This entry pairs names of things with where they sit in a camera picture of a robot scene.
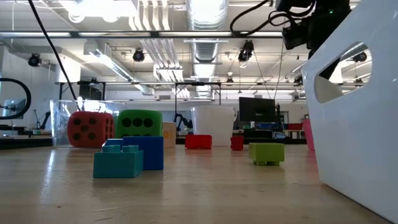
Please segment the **ceiling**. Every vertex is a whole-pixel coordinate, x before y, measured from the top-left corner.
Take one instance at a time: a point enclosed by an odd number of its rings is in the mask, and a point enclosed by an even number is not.
[[[358,3],[359,0],[351,1],[352,5]],[[228,8],[228,21],[227,26],[240,12],[250,8],[248,4],[257,4],[259,1],[248,1],[248,0],[229,0],[230,7]],[[59,3],[56,1],[49,1],[49,6],[59,7]],[[180,8],[185,4],[184,0],[171,0],[169,1],[171,6],[169,11],[169,23],[172,30],[186,30],[187,29],[187,17],[186,11],[181,11]],[[37,2],[36,6],[44,6],[42,3]],[[100,17],[89,17],[79,24],[68,22],[68,12],[65,9],[37,9],[39,15],[47,30],[84,30],[84,31],[108,31],[108,30],[131,30],[128,25],[128,19],[126,17],[120,18],[117,22],[107,23]],[[265,6],[260,9],[249,13],[242,17],[235,25],[236,30],[251,30],[265,21],[268,14],[273,11],[274,8]],[[36,20],[30,10],[30,7],[23,2],[15,4],[14,1],[0,0],[0,30],[12,30],[14,24],[14,30],[39,30]],[[282,26],[272,27],[266,26],[263,30],[266,31],[281,31]],[[56,46],[76,55],[85,65],[88,65],[88,70],[83,72],[83,76],[96,76],[98,80],[104,81],[118,81],[118,76],[104,65],[95,63],[90,60],[89,57],[83,55],[83,39],[65,39],[53,40]],[[136,48],[142,47],[141,43],[137,39],[101,39],[98,40],[101,44],[108,43],[113,49],[113,57],[120,61],[128,70],[130,70],[136,78],[140,80],[154,82],[155,78],[152,75],[153,63],[150,57],[137,63],[132,59],[132,53]],[[246,68],[239,68],[239,62],[234,58],[242,47],[244,40],[242,39],[229,39],[228,43],[221,45],[221,50],[218,55],[218,61],[221,65],[216,66],[214,80],[220,80],[225,82],[228,77],[227,73],[233,73],[233,79],[235,82],[261,82],[262,77],[265,81],[277,82],[292,82],[294,77],[298,73],[292,73],[297,67],[305,63],[308,57],[308,50],[304,45],[297,47],[293,50],[286,50],[282,39],[255,39],[253,40],[256,58],[253,56]],[[178,59],[183,66],[183,76],[187,80],[192,76],[192,58],[190,53],[190,45],[183,43],[182,39],[174,40],[175,49],[178,54]],[[13,46],[47,46],[45,40],[40,39],[17,39],[14,40]],[[368,61],[371,60],[371,56],[368,52]],[[54,58],[49,58],[53,63],[56,61]],[[342,74],[343,80],[352,80],[356,75],[359,77],[371,72],[371,63],[353,63],[353,62],[342,62]]]

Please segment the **table surface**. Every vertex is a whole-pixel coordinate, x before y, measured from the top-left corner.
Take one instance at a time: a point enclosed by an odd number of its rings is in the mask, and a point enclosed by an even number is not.
[[[280,167],[244,151],[165,149],[165,169],[93,179],[96,149],[0,151],[7,223],[388,223],[322,184],[313,152],[285,146]]]

